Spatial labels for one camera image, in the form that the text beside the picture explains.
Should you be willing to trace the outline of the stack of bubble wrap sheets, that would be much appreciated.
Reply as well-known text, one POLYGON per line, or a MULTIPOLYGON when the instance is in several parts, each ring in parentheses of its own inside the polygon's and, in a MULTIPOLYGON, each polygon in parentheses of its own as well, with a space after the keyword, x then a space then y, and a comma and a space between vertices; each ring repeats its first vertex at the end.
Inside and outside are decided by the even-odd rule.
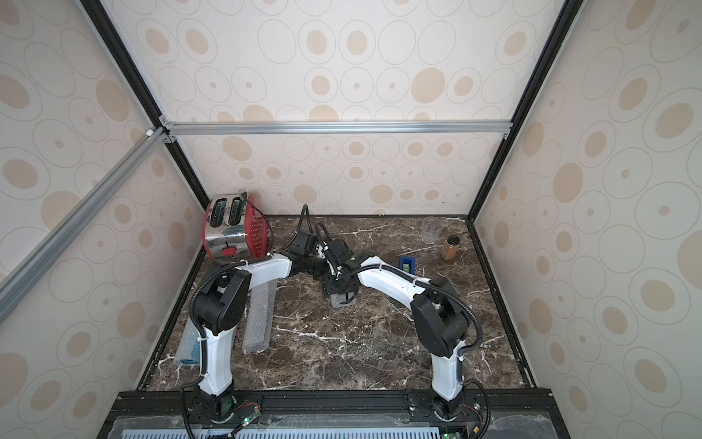
POLYGON ((329 298, 332 309, 350 307, 356 303, 356 293, 331 294, 329 298))

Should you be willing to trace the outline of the blue tape dispenser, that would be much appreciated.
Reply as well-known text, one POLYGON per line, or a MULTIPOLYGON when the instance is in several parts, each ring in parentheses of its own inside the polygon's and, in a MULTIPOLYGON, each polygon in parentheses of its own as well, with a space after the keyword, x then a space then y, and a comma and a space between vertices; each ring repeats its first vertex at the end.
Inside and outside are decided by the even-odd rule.
POLYGON ((402 255, 399 258, 399 268, 407 274, 415 274, 416 272, 416 259, 414 257, 409 257, 402 255))

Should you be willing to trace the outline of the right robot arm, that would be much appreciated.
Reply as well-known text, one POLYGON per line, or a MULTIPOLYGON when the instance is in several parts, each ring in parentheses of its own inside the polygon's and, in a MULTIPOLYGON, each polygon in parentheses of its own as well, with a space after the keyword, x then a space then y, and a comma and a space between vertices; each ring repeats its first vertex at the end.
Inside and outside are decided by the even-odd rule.
POLYGON ((443 277, 409 274, 367 252, 354 254, 339 239, 320 244, 318 252, 334 282, 358 281, 411 309, 418 339, 431 353, 433 392, 444 402, 455 402, 464 389, 464 354, 480 348, 484 331, 453 284, 443 277))

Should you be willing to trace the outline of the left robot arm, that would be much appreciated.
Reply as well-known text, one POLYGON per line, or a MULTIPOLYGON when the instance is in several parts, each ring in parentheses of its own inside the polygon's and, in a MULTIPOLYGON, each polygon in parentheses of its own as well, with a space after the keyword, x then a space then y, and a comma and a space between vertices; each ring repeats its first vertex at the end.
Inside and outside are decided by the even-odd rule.
POLYGON ((203 393, 219 397, 232 385, 232 338, 250 290, 304 272, 306 263, 316 264, 320 259, 318 239, 309 232, 299 232, 281 252, 259 259, 212 263, 189 306, 189 317, 201 342, 197 387, 203 393))

